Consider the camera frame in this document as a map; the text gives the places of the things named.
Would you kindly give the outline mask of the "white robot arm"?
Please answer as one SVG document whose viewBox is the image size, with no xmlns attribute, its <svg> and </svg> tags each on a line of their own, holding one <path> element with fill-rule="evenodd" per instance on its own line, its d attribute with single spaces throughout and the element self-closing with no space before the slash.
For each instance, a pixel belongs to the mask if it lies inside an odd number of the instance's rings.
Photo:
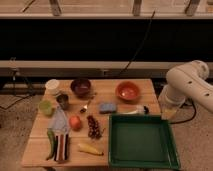
<svg viewBox="0 0 213 171">
<path fill-rule="evenodd" d="M 213 113 L 213 85 L 206 82 L 208 76 L 209 67 L 200 60 L 171 68 L 158 97 L 161 118 L 170 120 L 187 98 Z"/>
</svg>

